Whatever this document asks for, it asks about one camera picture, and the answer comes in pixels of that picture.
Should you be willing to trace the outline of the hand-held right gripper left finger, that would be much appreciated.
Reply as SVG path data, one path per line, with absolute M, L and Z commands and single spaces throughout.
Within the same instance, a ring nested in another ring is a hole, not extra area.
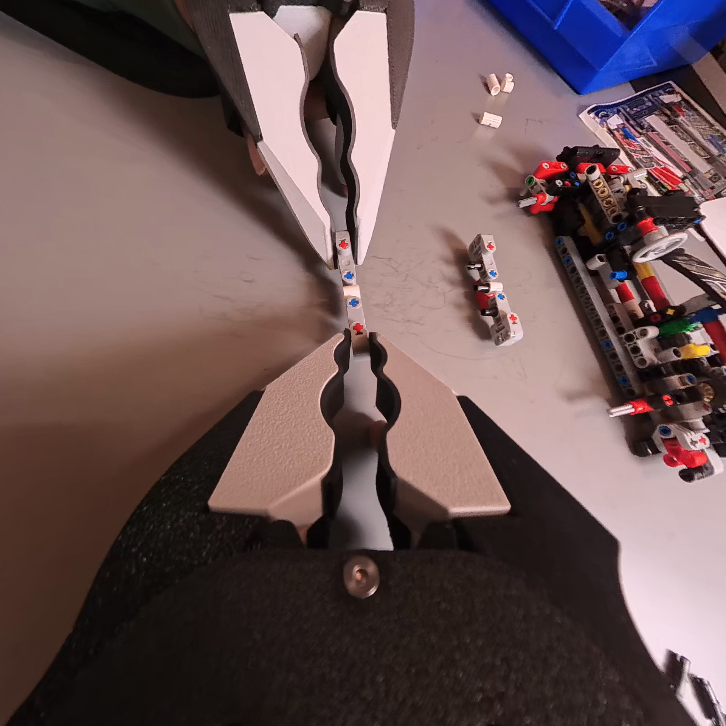
M 257 515 L 304 530 L 311 548 L 330 544 L 343 488 L 332 421 L 343 405 L 351 334 L 333 335 L 266 386 L 208 508 Z

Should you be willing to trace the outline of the blue plastic bin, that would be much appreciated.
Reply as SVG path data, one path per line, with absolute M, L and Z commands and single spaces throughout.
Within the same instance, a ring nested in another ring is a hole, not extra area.
M 491 1 L 580 95 L 684 65 L 725 35 L 724 1 L 659 1 L 632 25 L 596 1 Z

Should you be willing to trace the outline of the lego instruction booklet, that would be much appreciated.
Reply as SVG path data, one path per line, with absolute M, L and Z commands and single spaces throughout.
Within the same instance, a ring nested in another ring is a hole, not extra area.
M 677 85 L 594 104 L 579 117 L 626 164 L 645 169 L 657 194 L 680 190 L 698 203 L 724 198 L 725 131 Z

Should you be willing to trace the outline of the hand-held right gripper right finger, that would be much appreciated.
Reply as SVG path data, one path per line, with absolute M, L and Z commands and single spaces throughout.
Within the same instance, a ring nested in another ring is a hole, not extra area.
M 509 513 L 456 393 L 379 333 L 369 335 L 369 354 L 386 421 L 377 496 L 394 549 L 415 546 L 433 523 Z

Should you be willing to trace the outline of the grey lego beam assembly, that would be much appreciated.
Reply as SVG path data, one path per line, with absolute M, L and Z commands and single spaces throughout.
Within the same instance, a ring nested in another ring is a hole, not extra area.
M 473 277 L 480 314 L 489 324 L 492 340 L 496 346 L 517 343 L 523 337 L 523 329 L 500 280 L 495 261 L 495 239 L 490 234 L 477 234 L 467 251 L 466 267 Z
M 335 232 L 335 259 L 340 274 L 343 300 L 351 333 L 351 349 L 355 357 L 369 355 L 369 334 L 358 285 L 351 236 L 347 230 Z

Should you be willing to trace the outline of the lego car model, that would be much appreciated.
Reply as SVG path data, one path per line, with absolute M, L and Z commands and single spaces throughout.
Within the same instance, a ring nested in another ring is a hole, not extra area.
M 630 449 L 686 483 L 724 472 L 724 274 L 685 250 L 703 216 L 683 191 L 651 196 L 619 151 L 565 147 L 518 205 L 544 213 L 558 258 L 623 397 Z

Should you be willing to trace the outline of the clear plastic bag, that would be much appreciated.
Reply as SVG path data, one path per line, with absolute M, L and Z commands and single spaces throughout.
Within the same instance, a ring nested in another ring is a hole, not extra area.
M 691 674 L 689 676 L 695 697 L 698 700 L 703 716 L 712 725 L 725 725 L 725 713 L 721 707 L 712 684 L 707 679 Z

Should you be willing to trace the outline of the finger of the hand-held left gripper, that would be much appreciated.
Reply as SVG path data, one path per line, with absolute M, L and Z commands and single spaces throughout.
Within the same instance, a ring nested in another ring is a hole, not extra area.
M 334 267 L 331 217 L 320 196 L 321 162 L 304 124 L 313 69 L 322 64 L 330 13 L 322 8 L 233 12 L 231 29 L 259 124 L 257 150 L 310 245 Z
M 329 50 L 335 158 L 348 191 L 347 228 L 360 266 L 373 236 L 395 136 L 386 14 L 353 11 L 338 26 Z

